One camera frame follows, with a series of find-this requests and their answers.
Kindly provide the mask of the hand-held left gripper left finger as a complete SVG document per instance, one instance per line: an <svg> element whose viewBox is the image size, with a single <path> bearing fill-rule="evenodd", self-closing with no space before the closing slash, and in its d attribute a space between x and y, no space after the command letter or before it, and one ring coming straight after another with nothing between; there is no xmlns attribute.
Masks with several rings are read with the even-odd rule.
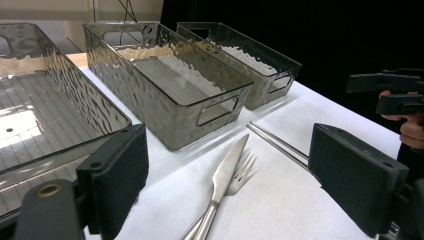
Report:
<svg viewBox="0 0 424 240"><path fill-rule="evenodd" d="M82 222L102 240L114 240L146 185L149 157L146 127L115 132L76 170Z"/></svg>

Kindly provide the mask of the grey transparent plastic bin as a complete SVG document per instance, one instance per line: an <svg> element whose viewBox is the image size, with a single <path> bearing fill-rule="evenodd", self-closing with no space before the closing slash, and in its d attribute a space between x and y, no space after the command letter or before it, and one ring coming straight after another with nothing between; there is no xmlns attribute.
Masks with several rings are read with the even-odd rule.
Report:
<svg viewBox="0 0 424 240"><path fill-rule="evenodd" d="M220 22L178 22L177 33L253 81L245 106L286 96L302 64Z"/></svg>
<svg viewBox="0 0 424 240"><path fill-rule="evenodd" d="M237 120L253 81L160 23L83 25L90 70L170 150Z"/></svg>
<svg viewBox="0 0 424 240"><path fill-rule="evenodd" d="M131 120L35 24L0 24L0 222Z"/></svg>

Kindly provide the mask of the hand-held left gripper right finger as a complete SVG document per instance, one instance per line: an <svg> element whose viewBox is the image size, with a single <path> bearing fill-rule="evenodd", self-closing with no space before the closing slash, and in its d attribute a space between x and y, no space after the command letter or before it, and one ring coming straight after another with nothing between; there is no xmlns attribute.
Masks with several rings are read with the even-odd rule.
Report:
<svg viewBox="0 0 424 240"><path fill-rule="evenodd" d="M392 199L403 188L407 166L347 131L316 123L308 169L366 235L388 231Z"/></svg>

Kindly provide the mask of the metal fork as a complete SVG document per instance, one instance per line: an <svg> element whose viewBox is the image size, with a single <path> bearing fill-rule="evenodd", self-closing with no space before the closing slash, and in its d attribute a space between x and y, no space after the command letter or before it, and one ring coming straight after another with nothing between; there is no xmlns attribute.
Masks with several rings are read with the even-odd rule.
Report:
<svg viewBox="0 0 424 240"><path fill-rule="evenodd" d="M220 200L211 200L204 214L186 232L181 240L206 240L219 209L221 201L227 196L233 196L247 183L253 174L253 167L257 157L253 153L247 153L239 162L226 192Z"/></svg>

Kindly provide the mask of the metal table knife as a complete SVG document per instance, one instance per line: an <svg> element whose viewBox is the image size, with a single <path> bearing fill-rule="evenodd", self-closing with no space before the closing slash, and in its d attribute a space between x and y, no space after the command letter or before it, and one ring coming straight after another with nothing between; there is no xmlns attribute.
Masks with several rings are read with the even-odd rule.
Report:
<svg viewBox="0 0 424 240"><path fill-rule="evenodd" d="M232 176L243 154L248 139L249 135L246 134L236 141L217 167L212 177L212 197L193 240L206 240L209 229L214 221L220 203L226 194L228 185L231 182Z"/></svg>

